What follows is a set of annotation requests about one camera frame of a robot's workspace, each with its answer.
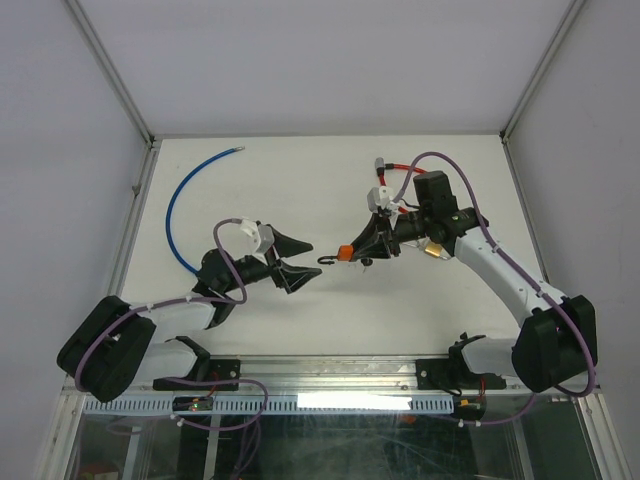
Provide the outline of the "orange black padlock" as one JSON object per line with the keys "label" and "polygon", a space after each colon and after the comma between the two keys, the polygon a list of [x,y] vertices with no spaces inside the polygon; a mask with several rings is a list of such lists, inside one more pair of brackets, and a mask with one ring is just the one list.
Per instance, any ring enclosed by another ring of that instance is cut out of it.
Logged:
{"label": "orange black padlock", "polygon": [[351,244],[341,245],[334,255],[325,255],[317,259],[320,265],[334,265],[337,262],[351,262],[354,255],[354,247]]}

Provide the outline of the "brass padlock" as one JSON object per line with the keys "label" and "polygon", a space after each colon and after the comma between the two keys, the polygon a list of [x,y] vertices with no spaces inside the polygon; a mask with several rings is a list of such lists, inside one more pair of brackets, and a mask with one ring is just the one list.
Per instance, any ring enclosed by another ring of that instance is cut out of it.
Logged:
{"label": "brass padlock", "polygon": [[438,260],[448,261],[452,258],[442,245],[434,243],[431,240],[428,240],[421,249],[426,255]]}

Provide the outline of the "red cable lock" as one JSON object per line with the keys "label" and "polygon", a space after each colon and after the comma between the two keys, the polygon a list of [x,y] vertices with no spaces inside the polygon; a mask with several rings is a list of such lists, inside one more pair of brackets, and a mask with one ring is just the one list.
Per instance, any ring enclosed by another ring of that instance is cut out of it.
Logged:
{"label": "red cable lock", "polygon": [[419,167],[411,167],[410,165],[400,164],[400,163],[387,163],[384,161],[382,157],[378,157],[375,160],[374,167],[375,167],[376,176],[377,176],[379,185],[377,187],[374,187],[373,191],[378,191],[380,188],[385,188],[387,186],[386,180],[385,180],[385,174],[387,171],[399,170],[399,171],[404,171],[406,173],[405,181],[401,187],[402,192],[405,192],[406,189],[408,188],[409,179],[413,174],[419,175],[419,174],[426,173],[426,170]]}

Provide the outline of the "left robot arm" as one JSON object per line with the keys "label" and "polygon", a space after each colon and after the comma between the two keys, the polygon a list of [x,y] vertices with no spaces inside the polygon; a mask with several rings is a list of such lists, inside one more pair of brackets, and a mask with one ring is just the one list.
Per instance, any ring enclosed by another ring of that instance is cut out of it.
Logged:
{"label": "left robot arm", "polygon": [[312,244],[265,224],[247,233],[252,253],[234,259],[221,247],[208,251],[194,288],[183,297],[140,306],[116,295],[101,299],[62,346],[58,367],[101,402],[116,399],[133,383],[171,390],[226,379],[194,334],[225,322],[247,301],[251,284],[270,280],[292,294],[322,272],[287,262],[312,251]]}

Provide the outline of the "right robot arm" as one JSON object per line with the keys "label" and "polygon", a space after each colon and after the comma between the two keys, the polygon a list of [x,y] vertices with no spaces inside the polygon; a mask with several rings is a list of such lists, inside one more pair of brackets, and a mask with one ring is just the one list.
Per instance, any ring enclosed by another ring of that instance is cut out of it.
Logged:
{"label": "right robot arm", "polygon": [[516,338],[462,336],[448,350],[446,375],[469,387],[484,375],[518,378],[541,393],[577,376],[595,384],[595,308],[584,296],[569,297],[520,266],[491,237],[488,222],[474,208],[462,209],[442,171],[413,180],[418,206],[404,210],[393,190],[380,185],[367,194],[371,218],[359,236],[341,249],[342,261],[370,265],[401,252],[405,242],[426,240],[471,269],[514,317]]}

